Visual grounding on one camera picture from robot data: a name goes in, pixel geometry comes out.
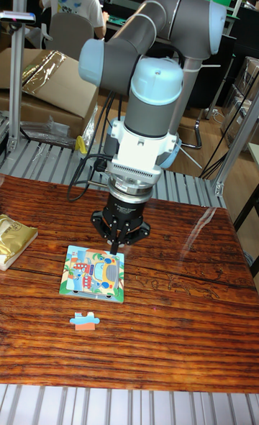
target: light blue joint cap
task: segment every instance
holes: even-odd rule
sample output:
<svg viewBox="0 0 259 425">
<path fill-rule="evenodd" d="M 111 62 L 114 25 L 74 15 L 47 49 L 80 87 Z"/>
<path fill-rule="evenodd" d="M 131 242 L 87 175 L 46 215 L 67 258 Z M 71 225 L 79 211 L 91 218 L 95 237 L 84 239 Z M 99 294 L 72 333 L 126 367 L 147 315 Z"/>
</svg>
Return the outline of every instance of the light blue joint cap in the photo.
<svg viewBox="0 0 259 425">
<path fill-rule="evenodd" d="M 153 106 L 174 102 L 182 87 L 183 71 L 170 58 L 140 58 L 131 81 L 133 94 Z"/>
<path fill-rule="evenodd" d="M 222 37 L 227 8 L 214 1 L 209 2 L 209 44 L 212 54 L 217 54 Z"/>
<path fill-rule="evenodd" d="M 80 77 L 95 86 L 100 86 L 103 68 L 104 40 L 87 40 L 79 57 L 78 72 Z"/>
</svg>

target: metal grating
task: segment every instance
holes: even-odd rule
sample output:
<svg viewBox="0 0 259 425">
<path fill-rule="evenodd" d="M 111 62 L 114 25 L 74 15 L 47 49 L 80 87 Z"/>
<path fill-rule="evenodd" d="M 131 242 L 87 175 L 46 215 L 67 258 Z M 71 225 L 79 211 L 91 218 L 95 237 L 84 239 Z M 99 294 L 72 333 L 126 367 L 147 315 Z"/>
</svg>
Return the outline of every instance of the metal grating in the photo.
<svg viewBox="0 0 259 425">
<path fill-rule="evenodd" d="M 1 425 L 258 425 L 259 395 L 0 385 Z"/>
<path fill-rule="evenodd" d="M 82 180 L 88 178 L 90 162 L 84 168 Z M 0 171 L 14 177 L 68 185 L 78 163 L 78 153 L 73 150 L 21 139 L 18 148 L 9 153 L 0 164 Z M 106 183 L 107 176 L 96 173 L 93 181 Z M 226 207 L 223 198 L 214 194 L 209 180 L 170 171 L 163 171 L 154 187 L 153 198 L 200 206 Z"/>
</svg>

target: wooden floor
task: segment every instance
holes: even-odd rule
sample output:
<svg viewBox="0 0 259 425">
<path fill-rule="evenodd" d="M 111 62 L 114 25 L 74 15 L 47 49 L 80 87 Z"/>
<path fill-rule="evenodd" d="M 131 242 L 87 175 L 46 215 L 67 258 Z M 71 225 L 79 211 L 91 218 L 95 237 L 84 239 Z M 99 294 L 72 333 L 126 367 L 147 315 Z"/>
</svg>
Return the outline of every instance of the wooden floor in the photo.
<svg viewBox="0 0 259 425">
<path fill-rule="evenodd" d="M 105 93 L 102 92 L 99 97 L 100 109 L 101 105 L 104 103 L 104 99 Z M 118 100 L 115 100 L 109 114 L 110 119 L 117 116 L 117 105 Z M 126 108 L 127 105 L 124 102 L 122 104 L 122 114 L 126 112 Z M 183 116 L 180 127 L 178 128 L 180 138 L 183 142 L 196 143 L 194 124 L 198 115 L 199 110 L 191 109 L 190 111 L 186 111 L 185 116 Z M 218 121 L 222 121 L 223 117 L 218 115 L 216 119 Z M 184 149 L 202 167 L 204 167 L 222 136 L 220 124 L 214 121 L 213 117 L 211 117 L 210 120 L 202 119 L 200 124 L 200 134 L 202 141 L 202 148 L 200 150 L 193 150 L 187 147 Z M 228 151 L 228 146 L 226 141 L 223 140 L 216 157 L 212 160 L 212 162 L 221 158 L 226 151 Z M 201 170 L 198 166 L 192 163 L 191 160 L 189 160 L 182 152 L 179 152 L 176 160 L 170 167 L 170 170 L 192 176 L 199 176 L 201 174 Z M 250 154 L 241 152 L 237 162 L 232 167 L 224 186 L 224 201 L 233 222 L 257 186 L 258 180 L 259 170 L 253 158 Z M 255 209 L 251 211 L 244 224 L 240 227 L 237 236 L 242 248 L 252 255 L 253 258 L 256 258 L 259 252 L 259 218 Z M 259 292 L 259 274 L 255 278 L 255 284 L 257 285 Z"/>
</svg>

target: chair leg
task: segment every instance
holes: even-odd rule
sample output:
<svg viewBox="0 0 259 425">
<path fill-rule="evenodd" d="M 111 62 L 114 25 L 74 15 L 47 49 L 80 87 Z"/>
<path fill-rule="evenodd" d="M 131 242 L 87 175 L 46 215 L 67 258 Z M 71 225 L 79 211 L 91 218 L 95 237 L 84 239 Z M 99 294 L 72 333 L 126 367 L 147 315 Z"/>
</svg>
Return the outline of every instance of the chair leg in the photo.
<svg viewBox="0 0 259 425">
<path fill-rule="evenodd" d="M 200 114 L 196 120 L 195 126 L 194 126 L 194 131 L 195 131 L 195 135 L 196 135 L 196 141 L 197 141 L 197 145 L 194 144 L 186 144 L 185 142 L 182 142 L 182 145 L 184 145 L 184 147 L 190 147 L 191 149 L 200 149 L 201 148 L 201 135 L 199 133 L 199 124 L 201 121 L 201 117 L 202 114 L 204 113 L 204 109 L 201 109 Z"/>
</svg>

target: person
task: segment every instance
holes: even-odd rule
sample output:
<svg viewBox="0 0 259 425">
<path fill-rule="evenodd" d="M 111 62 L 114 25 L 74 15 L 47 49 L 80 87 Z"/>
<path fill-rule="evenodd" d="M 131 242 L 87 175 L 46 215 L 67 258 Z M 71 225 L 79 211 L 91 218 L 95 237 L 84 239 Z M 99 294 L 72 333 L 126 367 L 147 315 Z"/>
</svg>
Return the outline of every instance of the person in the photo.
<svg viewBox="0 0 259 425">
<path fill-rule="evenodd" d="M 94 26 L 98 38 L 106 34 L 107 12 L 102 12 L 99 0 L 40 0 L 41 9 L 51 8 L 51 16 L 59 12 L 78 14 L 87 18 Z"/>
</svg>

